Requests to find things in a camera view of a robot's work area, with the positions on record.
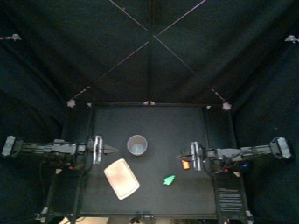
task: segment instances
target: small white object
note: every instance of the small white object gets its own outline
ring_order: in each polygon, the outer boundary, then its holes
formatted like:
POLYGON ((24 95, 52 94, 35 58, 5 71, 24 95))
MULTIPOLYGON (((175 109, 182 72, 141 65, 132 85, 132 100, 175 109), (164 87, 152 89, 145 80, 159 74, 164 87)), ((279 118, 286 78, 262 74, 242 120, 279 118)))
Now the small white object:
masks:
POLYGON ((234 174, 239 178, 239 171, 234 171, 234 174))
POLYGON ((222 104, 222 107, 223 107, 224 110, 231 110, 231 104, 228 102, 224 102, 222 104))
POLYGON ((67 101, 67 104, 68 104, 68 107, 69 107, 69 108, 73 108, 73 107, 76 106, 76 101, 75 101, 73 99, 69 99, 69 100, 67 101))
POLYGON ((61 169, 56 169, 55 173, 60 174, 60 172, 61 172, 61 169))

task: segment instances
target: metal rod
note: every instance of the metal rod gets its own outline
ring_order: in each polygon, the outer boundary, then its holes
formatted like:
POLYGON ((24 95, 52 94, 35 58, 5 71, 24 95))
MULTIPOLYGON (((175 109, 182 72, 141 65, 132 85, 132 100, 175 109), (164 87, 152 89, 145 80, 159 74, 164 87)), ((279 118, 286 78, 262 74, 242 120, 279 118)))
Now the metal rod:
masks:
POLYGON ((83 90, 79 91, 79 93, 72 97, 72 99, 77 98, 89 88, 92 85, 95 85, 99 80, 105 76, 108 75, 132 56, 133 54, 141 49, 145 47, 145 45, 148 44, 148 41, 140 46, 137 47, 137 49, 129 53, 129 55, 91 83, 91 85, 88 85, 83 90))
MULTIPOLYGON (((164 42, 156 37, 153 36, 155 39, 160 42, 160 44, 163 45, 163 47, 170 51, 170 53, 172 54, 172 56, 184 64, 184 66, 190 69, 190 71, 198 76, 200 77, 200 75, 191 69, 191 67, 187 65, 187 63, 183 61, 183 59, 174 53, 174 51, 171 50, 171 48, 164 44, 164 42)), ((210 88, 210 90, 214 92, 214 94, 226 102, 226 99, 220 96, 219 92, 211 87, 211 85, 203 81, 203 84, 210 88)))
POLYGON ((109 0, 109 2, 127 14, 127 16, 144 28, 144 30, 148 31, 136 19, 125 12, 125 9, 123 9, 112 0, 109 0))
POLYGON ((200 1, 155 36, 159 37, 206 1, 200 1))
POLYGON ((147 100, 152 100, 152 57, 153 57, 153 16, 155 16, 155 3, 149 0, 148 3, 148 15, 149 15, 149 31, 148 31, 148 51, 147 51, 147 100))

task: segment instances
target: black cloth ceiling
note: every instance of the black cloth ceiling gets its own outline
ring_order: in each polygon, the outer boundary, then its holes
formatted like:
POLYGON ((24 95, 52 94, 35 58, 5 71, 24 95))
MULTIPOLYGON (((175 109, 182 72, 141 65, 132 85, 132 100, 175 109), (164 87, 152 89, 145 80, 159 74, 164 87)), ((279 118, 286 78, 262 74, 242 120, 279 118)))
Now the black cloth ceiling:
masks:
POLYGON ((28 0, 0 6, 23 38, 3 44, 5 50, 31 49, 60 98, 87 89, 75 97, 87 102, 232 102, 299 18, 292 0, 28 0))

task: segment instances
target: black curtain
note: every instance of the black curtain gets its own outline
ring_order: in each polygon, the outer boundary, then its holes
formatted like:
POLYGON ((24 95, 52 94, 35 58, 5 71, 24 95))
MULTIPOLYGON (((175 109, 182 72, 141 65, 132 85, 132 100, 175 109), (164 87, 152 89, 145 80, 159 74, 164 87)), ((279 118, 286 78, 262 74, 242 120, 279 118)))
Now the black curtain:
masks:
POLYGON ((252 163, 246 175, 247 198, 258 223, 296 223, 299 219, 299 45, 284 42, 248 81, 236 101, 239 146, 268 144, 284 137, 294 159, 271 157, 252 163))
MULTIPOLYGON (((1 37, 11 37, 17 32, 3 15, 1 37)), ((12 40, 0 40, 0 102, 1 150, 11 135, 25 142, 60 138, 65 115, 59 92, 31 48, 12 40)), ((0 157, 0 223, 36 222, 51 175, 37 157, 0 157)))

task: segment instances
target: metal bracket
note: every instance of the metal bracket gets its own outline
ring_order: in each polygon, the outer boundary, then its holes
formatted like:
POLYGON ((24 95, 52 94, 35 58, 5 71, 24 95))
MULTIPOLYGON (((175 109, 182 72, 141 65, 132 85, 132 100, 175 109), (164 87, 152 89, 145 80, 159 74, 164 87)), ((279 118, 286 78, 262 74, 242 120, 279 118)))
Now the metal bracket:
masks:
POLYGON ((99 165, 100 163, 101 150, 103 150, 103 138, 101 136, 96 136, 93 144, 93 165, 99 165))

